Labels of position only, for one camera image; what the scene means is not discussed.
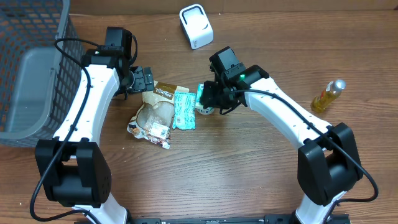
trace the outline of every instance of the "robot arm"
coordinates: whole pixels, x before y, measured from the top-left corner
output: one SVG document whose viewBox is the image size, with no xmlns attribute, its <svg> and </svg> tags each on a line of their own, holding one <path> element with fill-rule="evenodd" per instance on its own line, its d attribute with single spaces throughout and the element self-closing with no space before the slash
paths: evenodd
<svg viewBox="0 0 398 224">
<path fill-rule="evenodd" d="M 35 148 L 40 175 L 50 169 L 50 177 L 43 182 L 47 198 L 64 207 L 90 211 L 100 223 L 125 224 L 128 216 L 128 211 L 110 193 L 111 171 L 98 147 L 109 103 L 118 94 L 127 97 L 127 93 L 154 89 L 150 68 L 131 67 L 130 49 L 131 33 L 109 27 L 105 45 L 89 49 L 82 58 L 90 75 L 91 89 L 74 132 L 66 139 L 88 88 L 84 71 L 81 71 L 80 85 L 64 122 L 52 140 L 39 140 Z M 60 160 L 47 168 L 64 141 L 67 143 Z M 69 159 L 76 159 L 78 165 L 62 163 Z"/>
<path fill-rule="evenodd" d="M 205 82 L 200 103 L 205 108 L 211 106 L 222 110 L 243 104 L 268 119 L 298 151 L 297 179 L 305 196 L 293 220 L 295 223 L 323 223 L 333 202 L 352 189 L 363 176 L 329 142 L 337 143 L 360 164 L 352 130 L 344 123 L 333 127 L 310 114 L 288 97 L 261 67 L 253 65 L 246 69 L 229 47 L 211 56 L 210 62 L 215 80 Z M 298 114 L 312 123 L 323 136 L 309 127 Z M 325 157 L 324 150 L 333 153 Z"/>
<path fill-rule="evenodd" d="M 316 116 L 310 114 L 303 109 L 294 100 L 288 97 L 270 78 L 262 78 L 251 85 L 252 90 L 262 90 L 276 93 L 286 101 L 288 101 L 298 112 L 313 123 L 320 131 L 326 133 L 326 127 L 331 126 L 330 123 L 323 121 Z M 272 99 L 271 96 L 262 95 L 260 93 L 245 92 L 244 97 L 250 109 L 257 111 L 269 120 L 293 145 L 294 149 L 299 149 L 304 145 L 304 140 L 314 140 L 319 137 L 314 130 L 308 126 L 283 102 Z"/>
</svg>

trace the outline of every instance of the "snack bag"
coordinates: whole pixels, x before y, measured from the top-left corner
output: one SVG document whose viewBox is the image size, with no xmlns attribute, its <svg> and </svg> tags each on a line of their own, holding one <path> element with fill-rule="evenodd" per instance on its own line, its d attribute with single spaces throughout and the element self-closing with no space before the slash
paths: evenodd
<svg viewBox="0 0 398 224">
<path fill-rule="evenodd" d="M 195 102 L 196 94 L 176 92 L 174 97 L 173 129 L 195 129 Z"/>
<path fill-rule="evenodd" d="M 154 91 L 142 93 L 144 104 L 130 119 L 127 131 L 165 149 L 170 149 L 170 125 L 174 115 L 175 92 L 188 93 L 189 89 L 154 81 Z"/>
</svg>

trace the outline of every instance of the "wood grain surface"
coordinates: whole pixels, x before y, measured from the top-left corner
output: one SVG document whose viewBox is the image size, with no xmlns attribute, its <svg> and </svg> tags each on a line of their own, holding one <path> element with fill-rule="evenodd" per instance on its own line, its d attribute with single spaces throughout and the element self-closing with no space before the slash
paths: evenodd
<svg viewBox="0 0 398 224">
<path fill-rule="evenodd" d="M 206 13 L 393 10 L 398 0 L 71 0 L 83 15 L 178 14 L 199 3 Z"/>
<path fill-rule="evenodd" d="M 260 65 L 282 90 L 310 109 L 326 84 L 342 78 L 347 89 L 319 115 L 354 131 L 362 165 L 380 188 L 375 202 L 343 203 L 335 213 L 353 223 L 397 223 L 398 218 L 398 12 L 210 14 L 215 39 L 191 50 L 177 15 L 74 16 L 83 39 L 102 44 L 107 26 L 136 35 L 136 65 L 156 80 L 189 87 L 211 80 L 208 57 L 232 47 L 245 65 Z M 111 102 L 101 150 L 112 170 L 112 193 L 134 217 L 254 217 L 291 213 L 302 199 L 297 154 L 268 121 L 240 107 L 227 116 L 197 115 L 194 131 L 172 131 L 165 150 L 135 139 L 126 126 L 141 95 Z M 29 201 L 39 179 L 33 149 L 2 147 L 0 223 L 36 223 Z M 359 181 L 346 197 L 368 197 Z M 47 217 L 68 208 L 39 194 L 36 211 Z M 84 220 L 74 215 L 54 223 Z"/>
</svg>

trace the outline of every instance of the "gray basket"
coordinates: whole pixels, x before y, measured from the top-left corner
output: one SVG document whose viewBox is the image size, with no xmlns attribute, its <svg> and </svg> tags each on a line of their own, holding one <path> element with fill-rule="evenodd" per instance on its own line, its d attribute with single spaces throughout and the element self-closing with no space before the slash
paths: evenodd
<svg viewBox="0 0 398 224">
<path fill-rule="evenodd" d="M 53 46 L 77 37 L 69 0 L 0 0 L 0 144 L 35 146 L 65 119 L 80 68 Z M 80 42 L 59 43 L 78 60 Z"/>
</svg>

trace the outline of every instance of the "product label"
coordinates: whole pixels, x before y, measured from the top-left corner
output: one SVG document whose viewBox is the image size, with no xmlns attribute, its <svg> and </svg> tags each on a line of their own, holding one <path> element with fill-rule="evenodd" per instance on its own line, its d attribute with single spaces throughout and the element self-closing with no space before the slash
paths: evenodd
<svg viewBox="0 0 398 224">
<path fill-rule="evenodd" d="M 182 123 L 181 123 L 181 118 L 180 118 L 180 117 L 177 117 L 176 124 L 177 124 L 177 125 L 181 125 L 181 124 L 182 124 Z"/>
<path fill-rule="evenodd" d="M 155 86 L 154 93 L 163 96 L 166 99 L 172 100 L 176 89 L 176 85 L 158 82 Z"/>
<path fill-rule="evenodd" d="M 326 91 L 330 91 L 330 86 L 331 86 L 331 84 L 333 84 L 333 81 L 331 81 L 331 82 L 328 84 L 328 86 L 326 86 Z"/>
<path fill-rule="evenodd" d="M 323 96 L 325 96 L 325 93 L 326 93 L 326 90 L 323 90 L 323 91 L 322 91 L 322 93 L 321 93 L 321 96 L 319 97 L 319 99 L 318 99 L 318 100 L 322 99 L 322 98 L 323 98 Z"/>
<path fill-rule="evenodd" d="M 154 123 L 150 129 L 150 135 L 161 139 L 166 139 L 167 134 L 170 132 L 170 128 L 159 123 Z"/>
</svg>

